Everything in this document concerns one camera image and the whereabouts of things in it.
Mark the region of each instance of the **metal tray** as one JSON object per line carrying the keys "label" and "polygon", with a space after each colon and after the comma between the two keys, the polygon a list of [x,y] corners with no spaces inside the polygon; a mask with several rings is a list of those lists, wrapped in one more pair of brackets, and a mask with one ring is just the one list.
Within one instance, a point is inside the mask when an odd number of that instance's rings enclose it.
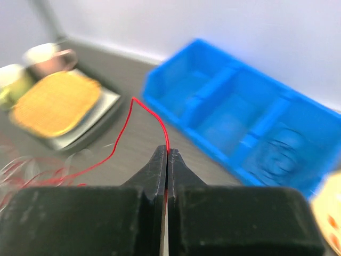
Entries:
{"label": "metal tray", "polygon": [[[121,106],[123,105],[125,100],[125,96],[122,90],[115,86],[110,81],[108,81],[105,77],[97,74],[95,70],[87,67],[85,64],[81,62],[79,62],[75,66],[75,68],[84,73],[85,75],[87,75],[88,77],[97,80],[102,85],[102,87],[108,89],[111,92],[119,94],[120,98],[109,108],[109,110],[107,110],[107,112],[102,117],[100,117],[100,119],[89,130],[87,130],[78,139],[76,139],[74,142],[72,142],[71,144],[64,148],[56,150],[51,146],[49,139],[37,137],[27,132],[28,135],[34,137],[36,140],[40,141],[48,148],[66,154],[72,154],[84,149],[86,146],[95,141],[100,135],[102,135],[119,116]],[[30,70],[30,68],[27,68],[27,72],[34,78],[34,80],[36,81],[38,80],[38,78]]]}

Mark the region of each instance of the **gray table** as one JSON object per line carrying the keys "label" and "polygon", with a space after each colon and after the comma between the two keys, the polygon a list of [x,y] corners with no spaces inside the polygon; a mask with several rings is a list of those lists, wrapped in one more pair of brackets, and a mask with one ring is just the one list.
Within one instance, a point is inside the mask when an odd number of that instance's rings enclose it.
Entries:
{"label": "gray table", "polygon": [[[63,46],[74,49],[80,61],[87,63],[100,74],[110,78],[113,83],[126,91],[128,98],[140,95],[145,75],[153,68],[152,65],[112,55],[72,41],[64,42]],[[111,152],[112,147],[105,146],[114,143],[125,121],[128,106],[129,100],[124,106],[123,114],[117,120],[112,120],[111,128],[88,147],[93,156],[76,155],[72,159],[72,165],[84,169],[104,159]],[[54,151],[47,149],[34,138],[11,124],[7,116],[2,112],[0,112],[0,126],[1,132],[12,140],[21,155],[57,156],[63,161],[68,157],[58,155]],[[167,125],[167,130],[169,132],[170,146],[180,151],[188,167],[204,182],[210,185],[231,186],[240,184],[225,169],[210,160],[174,128]],[[97,169],[79,177],[76,183],[121,185],[135,174],[149,160],[155,148],[162,144],[165,144],[165,140],[158,122],[141,107],[135,105],[131,120],[113,157]]]}

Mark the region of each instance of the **blue plastic bin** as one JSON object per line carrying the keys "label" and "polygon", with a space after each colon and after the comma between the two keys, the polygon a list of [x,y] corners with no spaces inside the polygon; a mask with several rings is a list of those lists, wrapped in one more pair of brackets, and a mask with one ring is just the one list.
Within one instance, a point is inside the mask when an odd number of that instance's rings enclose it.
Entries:
{"label": "blue plastic bin", "polygon": [[242,183],[311,197],[341,152],[341,117],[195,40],[147,77],[142,96]]}

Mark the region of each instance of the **white object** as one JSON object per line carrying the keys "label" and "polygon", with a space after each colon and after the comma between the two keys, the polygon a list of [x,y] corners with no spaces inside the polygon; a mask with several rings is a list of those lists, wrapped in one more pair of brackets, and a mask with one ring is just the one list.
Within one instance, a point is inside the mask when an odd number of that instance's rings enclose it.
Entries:
{"label": "white object", "polygon": [[80,136],[82,136],[82,134],[88,131],[115,104],[119,98],[120,95],[102,87],[101,99],[94,106],[94,108],[90,110],[88,115],[81,121],[81,123],[70,132],[62,136],[48,139],[48,143],[55,150],[61,150],[67,147],[76,141]]}
{"label": "white object", "polygon": [[25,52],[23,60],[27,65],[31,66],[53,58],[59,51],[60,47],[55,43],[41,44]]}

